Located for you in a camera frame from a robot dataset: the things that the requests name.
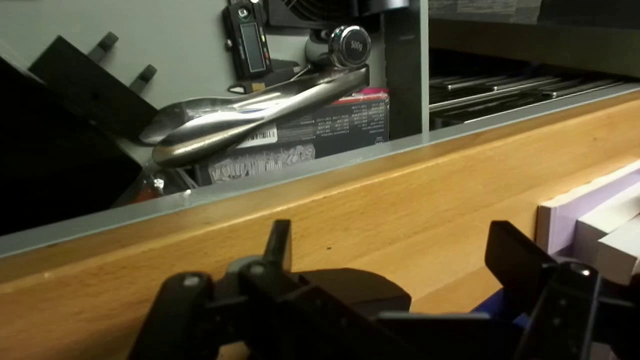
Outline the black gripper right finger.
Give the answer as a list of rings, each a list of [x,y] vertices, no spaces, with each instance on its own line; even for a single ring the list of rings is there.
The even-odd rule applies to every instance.
[[[493,220],[484,265],[502,284],[502,315],[529,316],[515,360],[591,360],[594,343],[640,360],[640,297],[594,266],[557,261],[509,220]]]

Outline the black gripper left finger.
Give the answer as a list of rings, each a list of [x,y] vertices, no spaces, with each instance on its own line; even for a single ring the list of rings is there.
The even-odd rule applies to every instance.
[[[240,343],[251,360],[365,360],[413,356],[377,323],[405,312],[410,297],[380,274],[292,269],[292,225],[272,225],[260,257],[233,263],[223,279],[168,276],[155,297],[129,360],[217,360]]]

